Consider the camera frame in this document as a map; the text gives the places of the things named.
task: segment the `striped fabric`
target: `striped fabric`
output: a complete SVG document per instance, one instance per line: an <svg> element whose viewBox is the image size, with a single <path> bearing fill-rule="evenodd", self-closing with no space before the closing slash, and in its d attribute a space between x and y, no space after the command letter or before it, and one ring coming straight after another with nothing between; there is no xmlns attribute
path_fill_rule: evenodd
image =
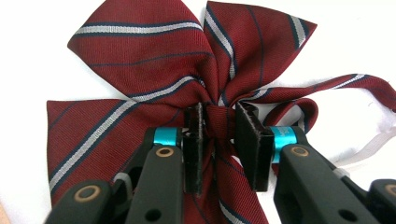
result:
<svg viewBox="0 0 396 224"><path fill-rule="evenodd" d="M349 75L305 88L265 85L298 55L316 25L264 8L208 2L205 28L179 0L106 0L77 30L68 47L130 100L48 102L49 186L52 202L86 179L111 182L142 142L148 127L182 126L181 109L206 104L209 141L204 188L185 195L185 223L267 223L231 143L234 104L278 103L265 124L306 132L318 115L316 91L365 88L396 109L384 80Z"/></svg>

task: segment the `thin fabric band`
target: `thin fabric band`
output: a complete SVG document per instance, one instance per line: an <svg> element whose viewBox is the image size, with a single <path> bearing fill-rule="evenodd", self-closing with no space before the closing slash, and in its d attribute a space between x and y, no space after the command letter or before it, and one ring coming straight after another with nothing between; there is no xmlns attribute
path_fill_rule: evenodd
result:
<svg viewBox="0 0 396 224"><path fill-rule="evenodd" d="M185 223L267 223L230 142L237 101L279 103L265 119L276 125L294 105L289 125L308 132L316 91L364 88L395 110L384 80L347 75L305 88L265 85L279 77L316 28L264 7L208 2L205 26L179 0L106 0L68 47L97 75L130 98L48 102L49 186L52 202L86 179L111 182L134 156L148 127L183 125L183 108L202 102L209 141L204 189L184 197Z"/></svg>

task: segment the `white surface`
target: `white surface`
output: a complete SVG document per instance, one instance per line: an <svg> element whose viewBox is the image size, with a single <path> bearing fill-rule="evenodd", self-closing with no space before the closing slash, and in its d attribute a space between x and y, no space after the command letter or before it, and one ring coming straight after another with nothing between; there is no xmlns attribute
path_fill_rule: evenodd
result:
<svg viewBox="0 0 396 224"><path fill-rule="evenodd" d="M0 84L0 203L12 223L42 223L50 210L46 101L123 97L66 47L69 38L102 2L0 3L4 78ZM382 77L396 87L396 3L239 2L278 9L318 24L301 54L273 85L305 86L329 77L364 73ZM195 4L191 6L198 14L202 11ZM330 159L341 154L347 157L377 133L395 126L395 115L367 91L325 91L311 98L317 101L320 111L308 138ZM349 168L351 177L366 189L374 179L396 178L395 147L396 139L392 139L369 162ZM276 223L276 216L270 220Z"/></svg>

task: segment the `blue tape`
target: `blue tape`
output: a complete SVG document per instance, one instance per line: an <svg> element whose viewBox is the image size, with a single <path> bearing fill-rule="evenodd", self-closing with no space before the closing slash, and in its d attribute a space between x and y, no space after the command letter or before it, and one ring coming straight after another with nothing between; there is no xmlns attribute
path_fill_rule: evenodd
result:
<svg viewBox="0 0 396 224"><path fill-rule="evenodd" d="M279 163L280 151L285 145L296 144L297 137L291 127L270 127L275 136L275 153L273 163Z"/></svg>
<svg viewBox="0 0 396 224"><path fill-rule="evenodd" d="M154 145L175 147L177 145L177 128L156 128L154 134Z"/></svg>

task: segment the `red striped bow tie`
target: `red striped bow tie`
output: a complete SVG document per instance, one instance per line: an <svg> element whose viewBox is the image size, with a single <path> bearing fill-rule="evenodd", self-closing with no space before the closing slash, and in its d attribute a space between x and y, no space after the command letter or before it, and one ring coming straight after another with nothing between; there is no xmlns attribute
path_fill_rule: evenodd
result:
<svg viewBox="0 0 396 224"><path fill-rule="evenodd" d="M305 132L318 110L302 97L316 91L365 88L396 109L393 88L367 75L306 88L265 88L312 35L311 22L264 7L208 2L204 27L179 0L106 0L88 18L68 47L130 100L48 102L53 203L83 180L111 182L148 127L182 126L180 111L202 102L210 138L203 193L185 195L185 223L267 223L230 142L237 101L279 103L265 125L276 125L298 105L304 116L290 125Z"/></svg>

